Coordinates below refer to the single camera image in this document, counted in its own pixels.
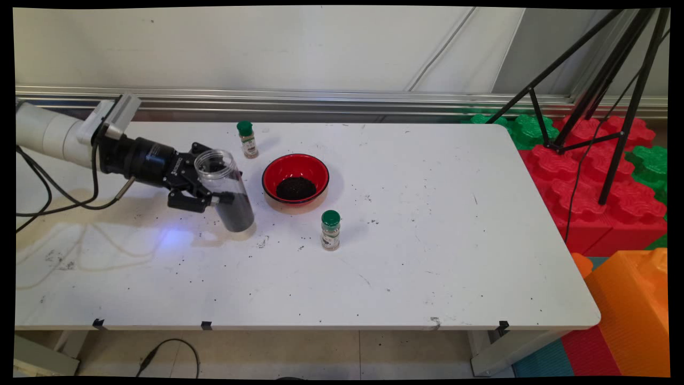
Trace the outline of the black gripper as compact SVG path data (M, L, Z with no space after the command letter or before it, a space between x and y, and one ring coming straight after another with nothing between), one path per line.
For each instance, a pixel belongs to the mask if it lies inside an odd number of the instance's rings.
M115 140L103 137L98 140L99 168L103 173L120 174L134 178L136 182L169 189L168 207L203 213L207 207L232 204L235 193L187 195L197 193L199 177L195 160L213 148L193 142L189 152L179 152L173 147L122 136Z

